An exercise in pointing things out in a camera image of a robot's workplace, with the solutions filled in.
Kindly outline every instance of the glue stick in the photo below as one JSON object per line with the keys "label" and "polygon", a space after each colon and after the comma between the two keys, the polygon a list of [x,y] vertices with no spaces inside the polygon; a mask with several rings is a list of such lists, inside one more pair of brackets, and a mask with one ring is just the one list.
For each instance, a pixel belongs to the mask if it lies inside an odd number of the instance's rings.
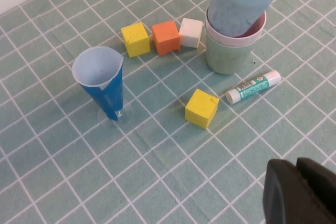
{"label": "glue stick", "polygon": [[229,103],[234,104],[241,99],[249,97],[259,91],[265,90],[278,84],[281,81],[281,76],[278,71],[269,72],[255,80],[246,82],[234,89],[226,92],[226,99]]}

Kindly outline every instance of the yellow cube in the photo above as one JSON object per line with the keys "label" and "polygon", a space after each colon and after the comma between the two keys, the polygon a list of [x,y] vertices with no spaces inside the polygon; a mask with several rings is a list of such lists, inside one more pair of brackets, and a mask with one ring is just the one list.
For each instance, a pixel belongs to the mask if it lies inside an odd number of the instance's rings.
{"label": "yellow cube", "polygon": [[149,37],[142,23],[123,27],[121,33],[130,58],[151,51]]}
{"label": "yellow cube", "polygon": [[218,103],[217,97],[196,89],[185,107],[185,119],[206,129],[217,112]]}

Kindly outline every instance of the blue cup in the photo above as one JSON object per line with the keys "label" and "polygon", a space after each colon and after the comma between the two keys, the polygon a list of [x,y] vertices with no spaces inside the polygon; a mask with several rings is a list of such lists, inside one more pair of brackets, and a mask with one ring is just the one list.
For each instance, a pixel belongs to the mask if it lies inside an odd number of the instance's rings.
{"label": "blue cup", "polygon": [[82,52],[72,65],[74,79],[93,98],[109,119],[118,121],[123,108],[123,56],[109,47]]}
{"label": "blue cup", "polygon": [[211,0],[210,25],[227,37],[243,35],[263,14],[273,0]]}

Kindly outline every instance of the green cup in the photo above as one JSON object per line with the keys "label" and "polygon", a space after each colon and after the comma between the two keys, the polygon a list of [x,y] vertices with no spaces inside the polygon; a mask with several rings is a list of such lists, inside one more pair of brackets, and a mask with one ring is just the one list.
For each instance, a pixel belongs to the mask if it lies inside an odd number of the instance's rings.
{"label": "green cup", "polygon": [[215,41],[206,30],[206,61],[217,73],[233,74],[244,66],[256,41],[243,47],[229,47]]}

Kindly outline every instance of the white cube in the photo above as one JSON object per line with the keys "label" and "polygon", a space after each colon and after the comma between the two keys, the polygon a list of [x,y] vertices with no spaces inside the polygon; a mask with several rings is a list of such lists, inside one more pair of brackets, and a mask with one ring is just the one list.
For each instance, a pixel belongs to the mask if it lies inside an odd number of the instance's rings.
{"label": "white cube", "polygon": [[198,48],[202,34],[203,22],[184,18],[180,27],[181,45]]}

